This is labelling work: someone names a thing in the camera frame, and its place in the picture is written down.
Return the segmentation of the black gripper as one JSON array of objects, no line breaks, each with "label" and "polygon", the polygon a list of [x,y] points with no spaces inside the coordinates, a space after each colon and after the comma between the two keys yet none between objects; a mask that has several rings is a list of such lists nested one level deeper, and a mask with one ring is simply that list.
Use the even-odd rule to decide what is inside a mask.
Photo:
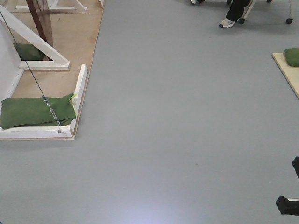
[{"label": "black gripper", "polygon": [[[292,166],[299,178],[299,157],[295,157],[292,161]],[[278,197],[276,206],[282,215],[299,215],[299,198]]]}]

